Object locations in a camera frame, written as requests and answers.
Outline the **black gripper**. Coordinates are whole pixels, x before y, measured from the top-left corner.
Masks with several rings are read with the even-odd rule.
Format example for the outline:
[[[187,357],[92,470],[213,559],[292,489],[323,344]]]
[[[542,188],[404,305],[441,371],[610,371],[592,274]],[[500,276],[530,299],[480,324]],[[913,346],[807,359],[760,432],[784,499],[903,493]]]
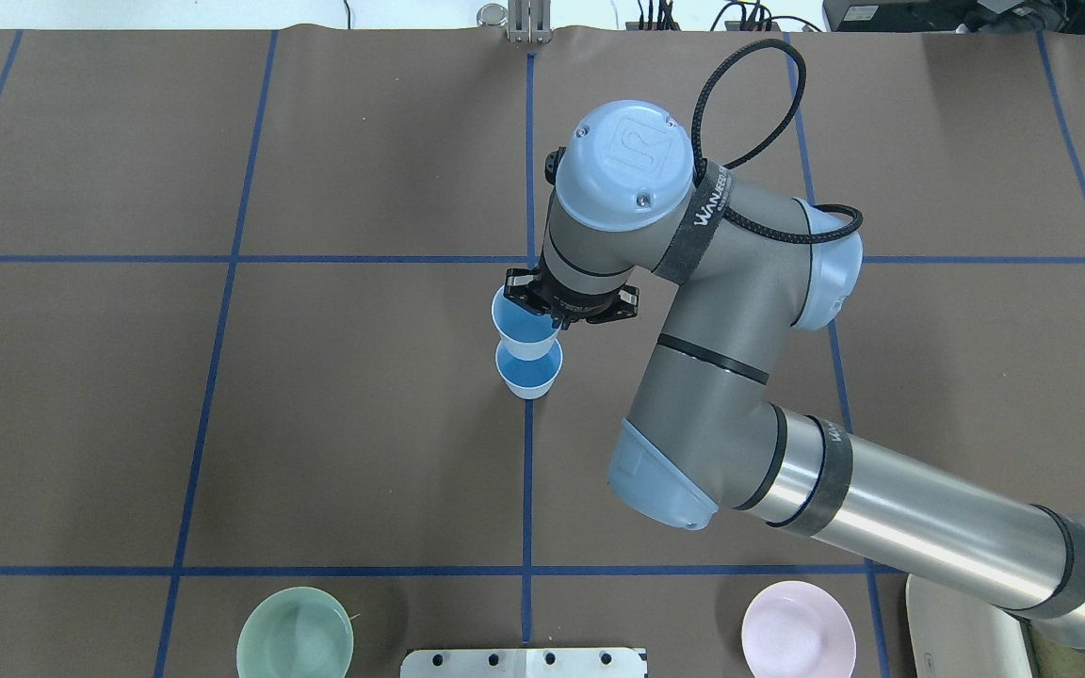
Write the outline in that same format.
[[[546,266],[510,267],[505,274],[505,300],[534,317],[546,318],[556,330],[637,317],[639,289],[628,283],[608,292],[586,293],[560,282]]]

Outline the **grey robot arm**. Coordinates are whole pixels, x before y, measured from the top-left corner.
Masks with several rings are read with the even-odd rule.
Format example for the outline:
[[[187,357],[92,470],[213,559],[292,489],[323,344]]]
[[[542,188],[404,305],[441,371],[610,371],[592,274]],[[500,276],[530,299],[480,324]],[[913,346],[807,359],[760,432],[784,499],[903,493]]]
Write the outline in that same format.
[[[978,598],[1085,653],[1085,265],[879,258],[861,214],[699,157],[644,102],[547,159],[542,250],[500,299],[542,327],[675,296],[608,485],[646,519],[760,519]]]

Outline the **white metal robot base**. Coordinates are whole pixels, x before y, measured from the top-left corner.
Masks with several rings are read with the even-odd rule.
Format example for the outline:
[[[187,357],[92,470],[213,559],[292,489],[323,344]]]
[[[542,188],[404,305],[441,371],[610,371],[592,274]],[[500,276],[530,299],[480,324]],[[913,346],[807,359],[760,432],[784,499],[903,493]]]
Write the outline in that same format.
[[[400,677],[649,677],[644,649],[423,649],[401,662]]]

